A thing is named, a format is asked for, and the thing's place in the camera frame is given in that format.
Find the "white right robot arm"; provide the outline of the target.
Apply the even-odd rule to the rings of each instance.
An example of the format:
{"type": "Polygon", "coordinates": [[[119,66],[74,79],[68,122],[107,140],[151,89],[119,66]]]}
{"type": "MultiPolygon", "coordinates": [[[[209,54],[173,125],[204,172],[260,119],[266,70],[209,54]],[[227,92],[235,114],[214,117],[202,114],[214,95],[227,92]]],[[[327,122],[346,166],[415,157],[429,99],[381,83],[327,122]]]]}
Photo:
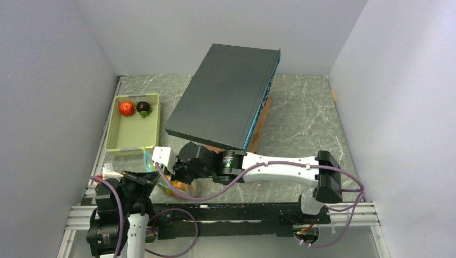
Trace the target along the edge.
{"type": "Polygon", "coordinates": [[[307,190],[296,209],[297,218],[303,223],[315,219],[325,204],[343,201],[340,165],[325,150],[316,156],[285,158],[244,150],[215,152],[189,142],[178,154],[169,157],[167,170],[173,180],[186,184],[200,178],[210,178],[227,187],[252,181],[303,184],[307,190]]]}

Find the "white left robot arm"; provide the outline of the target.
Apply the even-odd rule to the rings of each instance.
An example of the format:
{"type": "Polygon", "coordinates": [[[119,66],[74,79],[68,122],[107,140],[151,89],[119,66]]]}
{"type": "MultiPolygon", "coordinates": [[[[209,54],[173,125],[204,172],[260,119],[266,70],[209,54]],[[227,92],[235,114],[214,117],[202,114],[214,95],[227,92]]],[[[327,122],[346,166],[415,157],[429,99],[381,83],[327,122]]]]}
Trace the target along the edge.
{"type": "Polygon", "coordinates": [[[86,241],[93,257],[144,257],[146,230],[155,216],[150,195],[158,173],[108,171],[92,178],[95,203],[86,241]]]}

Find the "orange peach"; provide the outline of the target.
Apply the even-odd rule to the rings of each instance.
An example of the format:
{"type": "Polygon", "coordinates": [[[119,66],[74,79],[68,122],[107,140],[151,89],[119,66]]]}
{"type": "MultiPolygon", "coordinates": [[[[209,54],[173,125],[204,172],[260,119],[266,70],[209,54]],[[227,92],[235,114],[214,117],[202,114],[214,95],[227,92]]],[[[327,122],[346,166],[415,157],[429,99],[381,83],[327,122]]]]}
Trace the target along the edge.
{"type": "MultiPolygon", "coordinates": [[[[182,194],[185,194],[185,195],[189,195],[190,194],[190,186],[185,184],[185,183],[182,183],[182,182],[179,182],[179,181],[171,181],[171,185],[179,192],[181,192],[182,194]]],[[[166,183],[163,183],[163,190],[165,192],[166,195],[169,195],[171,197],[175,197],[175,198],[180,198],[179,195],[176,195],[174,193],[174,191],[166,184],[166,183]]]]}

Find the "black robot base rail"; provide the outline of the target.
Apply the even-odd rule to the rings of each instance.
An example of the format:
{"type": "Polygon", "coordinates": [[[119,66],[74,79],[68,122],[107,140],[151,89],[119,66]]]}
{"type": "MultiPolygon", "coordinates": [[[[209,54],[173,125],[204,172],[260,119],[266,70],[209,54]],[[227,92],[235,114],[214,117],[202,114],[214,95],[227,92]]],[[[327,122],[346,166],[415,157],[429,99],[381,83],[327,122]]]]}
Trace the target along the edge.
{"type": "Polygon", "coordinates": [[[329,224],[329,211],[304,214],[299,202],[154,204],[158,215],[149,224],[158,228],[160,240],[180,237],[274,235],[291,237],[301,225],[329,224]]]}

